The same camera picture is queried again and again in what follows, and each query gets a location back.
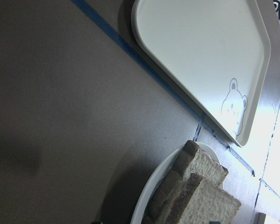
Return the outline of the plain bread slice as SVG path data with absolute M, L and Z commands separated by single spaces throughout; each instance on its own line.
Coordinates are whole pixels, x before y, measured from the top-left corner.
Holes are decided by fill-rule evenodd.
M 205 177 L 164 180 L 151 198 L 143 224 L 232 223 L 241 202 Z

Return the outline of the bread slice under egg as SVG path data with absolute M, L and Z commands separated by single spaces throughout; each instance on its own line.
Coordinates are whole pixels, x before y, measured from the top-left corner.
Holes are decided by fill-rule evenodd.
M 151 198 L 149 210 L 157 214 L 161 211 L 169 195 L 179 182 L 187 181 L 191 173 L 197 173 L 220 186 L 228 175 L 227 168 L 214 161 L 199 145 L 188 140 L 179 152 L 171 170 L 164 177 Z

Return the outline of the white bear tray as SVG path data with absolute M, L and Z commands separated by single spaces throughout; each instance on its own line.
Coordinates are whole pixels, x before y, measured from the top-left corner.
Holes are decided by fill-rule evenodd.
M 254 0 L 137 0 L 147 55 L 239 147 L 250 136 L 271 44 Z

